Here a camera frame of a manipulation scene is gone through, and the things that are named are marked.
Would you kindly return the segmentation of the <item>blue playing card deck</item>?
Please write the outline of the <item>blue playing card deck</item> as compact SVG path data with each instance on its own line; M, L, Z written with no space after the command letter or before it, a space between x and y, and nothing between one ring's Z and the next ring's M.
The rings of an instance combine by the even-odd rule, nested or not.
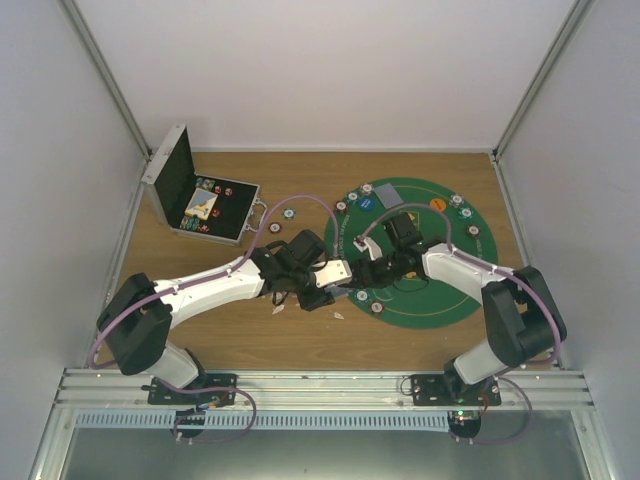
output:
M343 286L332 286L328 289L328 291L335 297L335 298L339 298L342 296L347 296L349 295L353 289L352 288L346 288Z

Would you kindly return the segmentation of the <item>hundred chips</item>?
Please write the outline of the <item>hundred chips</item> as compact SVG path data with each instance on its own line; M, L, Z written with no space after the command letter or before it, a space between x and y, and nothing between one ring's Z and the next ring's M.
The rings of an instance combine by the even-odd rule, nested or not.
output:
M475 224L470 224L466 227L466 233L472 238L477 238L481 235L481 229Z
M369 310L373 315L381 315L385 310L385 306L380 301L373 301L369 305Z
M345 201L338 201L335 204L335 211L339 214L346 214L348 212L349 206Z

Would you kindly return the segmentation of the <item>blue small blind button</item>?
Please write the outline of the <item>blue small blind button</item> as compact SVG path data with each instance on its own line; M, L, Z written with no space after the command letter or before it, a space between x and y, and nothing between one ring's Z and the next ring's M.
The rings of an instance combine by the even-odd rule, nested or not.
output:
M362 211L372 211L375 208L375 201L371 197L361 197L357 201L357 206Z

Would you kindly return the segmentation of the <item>card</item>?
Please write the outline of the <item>card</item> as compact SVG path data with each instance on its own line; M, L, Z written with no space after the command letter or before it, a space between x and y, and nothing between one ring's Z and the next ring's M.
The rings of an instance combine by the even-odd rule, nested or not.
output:
M391 183L375 187L374 192L385 209L391 209L403 203L400 194Z

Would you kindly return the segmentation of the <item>ten chips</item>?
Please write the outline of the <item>ten chips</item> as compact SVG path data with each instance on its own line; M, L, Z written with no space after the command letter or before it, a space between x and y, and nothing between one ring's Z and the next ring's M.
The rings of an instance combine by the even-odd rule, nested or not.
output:
M361 185L361 193L365 196L371 195L374 191L374 187L370 183L365 183Z
M449 204L455 208L459 208L464 204L464 198L461 195L454 194L450 197Z

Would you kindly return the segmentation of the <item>green fifty chip stack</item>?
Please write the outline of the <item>green fifty chip stack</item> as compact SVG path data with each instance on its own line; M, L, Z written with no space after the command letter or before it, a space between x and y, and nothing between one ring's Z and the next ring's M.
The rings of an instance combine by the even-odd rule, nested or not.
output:
M283 211L283 217L287 220L292 220L296 216L296 211L293 208L286 208Z

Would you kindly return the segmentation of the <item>orange big blind button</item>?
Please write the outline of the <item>orange big blind button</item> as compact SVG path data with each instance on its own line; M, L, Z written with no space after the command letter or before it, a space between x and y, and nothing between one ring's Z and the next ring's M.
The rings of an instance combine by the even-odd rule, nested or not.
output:
M440 212L444 212L447 208L447 202L441 198L432 199L429 205Z

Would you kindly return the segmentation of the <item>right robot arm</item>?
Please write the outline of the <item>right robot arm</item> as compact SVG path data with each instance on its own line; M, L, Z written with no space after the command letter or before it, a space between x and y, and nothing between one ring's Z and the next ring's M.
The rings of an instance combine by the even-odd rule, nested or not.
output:
M486 388L490 378L550 351L555 361L567 328L539 270L513 270L472 256L457 248L451 237L426 240L406 212L386 216L381 223L392 251L384 254L367 233L354 245L369 254L349 263L351 288L384 288L414 272L439 281L475 300L483 309L486 339L449 361L441 375L444 396L464 405Z

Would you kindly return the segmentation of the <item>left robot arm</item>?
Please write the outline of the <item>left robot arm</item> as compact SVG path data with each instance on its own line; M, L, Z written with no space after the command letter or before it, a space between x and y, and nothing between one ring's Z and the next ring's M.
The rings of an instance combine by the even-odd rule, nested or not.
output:
M169 333L203 312L267 294L293 293L311 311L333 302L328 288L345 272L338 260L321 262L321 239L309 230L287 242L258 248L234 262L182 279L154 282L146 274L129 277L98 318L99 343L126 376L150 374L170 384L185 404L203 398L204 369L188 349L168 340Z

